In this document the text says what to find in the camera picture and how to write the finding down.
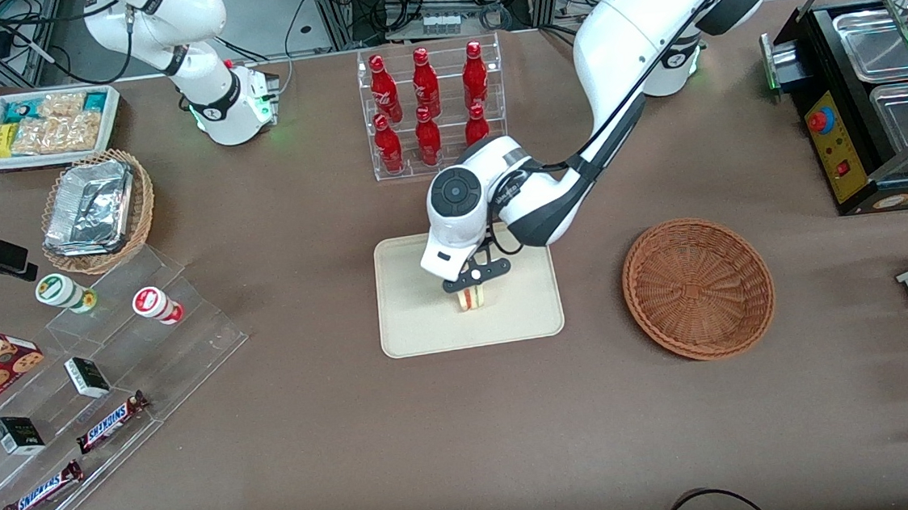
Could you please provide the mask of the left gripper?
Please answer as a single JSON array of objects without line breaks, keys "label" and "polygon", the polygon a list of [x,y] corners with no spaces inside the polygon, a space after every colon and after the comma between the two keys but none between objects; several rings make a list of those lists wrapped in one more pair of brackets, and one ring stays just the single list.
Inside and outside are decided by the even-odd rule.
[{"label": "left gripper", "polygon": [[477,249],[467,258],[465,270],[475,271],[475,278],[474,272],[461,272],[455,280],[445,279],[443,282],[445,293],[460,293],[506,275],[511,271],[511,261],[502,256],[494,256],[494,238],[483,238]]}]

